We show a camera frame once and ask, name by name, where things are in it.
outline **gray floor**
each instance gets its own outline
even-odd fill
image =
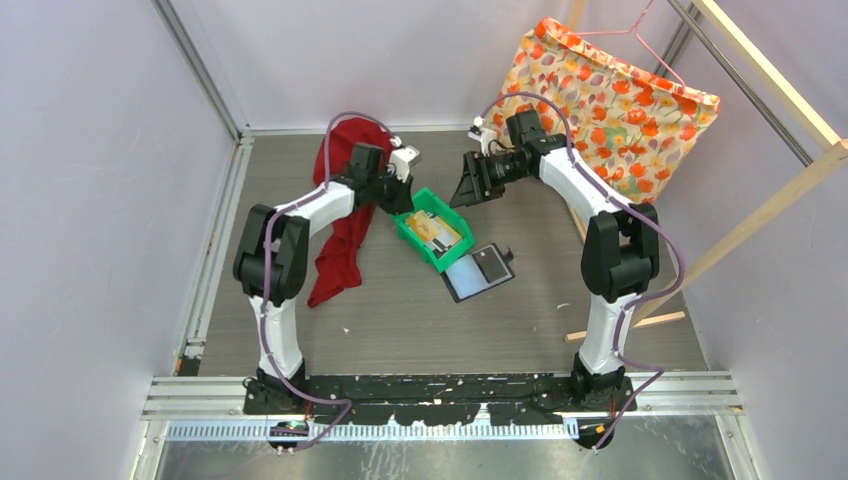
[[[449,200],[462,170],[462,154],[475,147],[464,132],[406,133],[423,160],[414,190],[429,187]],[[256,140],[218,288],[202,375],[248,375],[257,365],[256,323],[230,268],[247,211],[256,203],[276,205],[312,188],[320,136],[259,137]],[[298,338],[312,374],[408,374],[569,371],[579,343],[567,333],[585,330],[589,292],[580,277],[582,244],[563,200],[537,180],[511,184],[504,198],[461,209],[477,245],[497,243],[515,252],[516,278],[455,304],[432,266],[397,238],[379,209],[359,251],[364,283],[310,309],[312,262],[330,235],[313,237],[310,272],[298,298]],[[673,275],[663,257],[659,288]],[[657,314],[684,309],[682,298]],[[669,369],[704,369],[688,319],[633,330],[629,356]]]

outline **red cloth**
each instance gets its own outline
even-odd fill
[[[344,120],[336,125],[330,135],[331,174],[344,173],[353,146],[360,142],[382,148],[386,152],[384,159],[389,158],[392,152],[389,135],[377,124],[362,118]],[[324,181],[323,140],[321,149],[318,150],[318,158],[315,160],[312,181],[316,186]],[[333,222],[333,236],[327,240],[318,258],[315,259],[318,280],[315,281],[315,286],[306,302],[310,308],[333,298],[345,288],[362,285],[362,275],[356,266],[356,252],[365,240],[375,208],[376,205],[371,204]]]

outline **lavender wall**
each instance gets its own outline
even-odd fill
[[[848,3],[719,3],[833,128],[848,135]],[[723,102],[719,119],[658,202],[691,262],[802,166],[697,40],[677,67]],[[821,149],[764,96],[818,156]],[[846,191],[843,169],[686,291],[710,363],[733,373],[766,478],[845,478],[848,471],[848,420],[841,413],[848,397]]]
[[[232,141],[151,2],[0,12],[0,477],[127,478]]]
[[[465,125],[497,94],[521,37],[550,0],[178,0],[233,114],[254,129],[323,128],[356,109],[389,125]],[[581,30],[629,28],[647,0],[586,2]],[[662,1],[643,35],[660,52],[676,15]],[[653,70],[632,37],[593,37]]]

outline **orange floral pattern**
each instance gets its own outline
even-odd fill
[[[614,58],[546,18],[521,41],[501,88],[540,94],[563,109],[589,166],[634,202],[653,202],[718,114],[719,98]],[[542,127],[565,127],[544,102],[510,97],[488,114],[509,145],[505,119],[535,108]]]

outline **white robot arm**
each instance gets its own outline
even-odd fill
[[[256,205],[248,214],[233,274],[249,296],[259,326],[265,272],[262,245],[265,229],[274,213],[289,210],[274,226],[276,248],[272,262],[271,295],[265,308],[268,347],[274,352],[279,371],[287,379],[303,376],[295,304],[307,268],[309,238],[372,202],[389,213],[412,209],[410,170],[420,160],[419,152],[413,147],[400,146],[392,152],[385,168],[379,166],[381,156],[382,150],[378,147],[359,144],[354,148],[347,172],[330,181],[326,188],[319,187],[294,202],[273,208]],[[268,357],[262,355],[259,370],[262,375],[274,377],[275,369],[269,362]]]
[[[552,187],[577,212],[588,226],[581,273],[593,296],[586,340],[574,360],[571,386],[578,399],[607,395],[620,388],[624,378],[624,365],[616,355],[623,352],[614,351],[619,316],[623,312],[618,342],[622,349],[632,316],[624,306],[643,294],[659,273],[657,235],[616,206],[631,202],[600,179],[577,150],[572,149],[569,155],[565,136],[548,135],[535,111],[507,119],[514,148],[503,152],[488,152],[493,134],[480,129],[481,124],[475,121],[469,132],[480,140],[481,151],[465,154],[462,178],[450,204],[469,206],[500,198],[505,184],[533,176]],[[657,221],[652,205],[632,207]]]

